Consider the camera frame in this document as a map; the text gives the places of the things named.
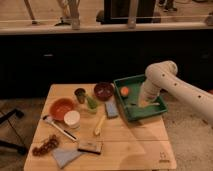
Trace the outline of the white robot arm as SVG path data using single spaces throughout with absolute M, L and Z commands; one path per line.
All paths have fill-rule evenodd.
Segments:
M 179 101 L 194 108 L 199 116 L 213 126 L 213 95 L 179 79 L 173 61 L 150 64 L 145 69 L 145 81 L 139 91 L 138 103 L 154 102 L 162 89 Z

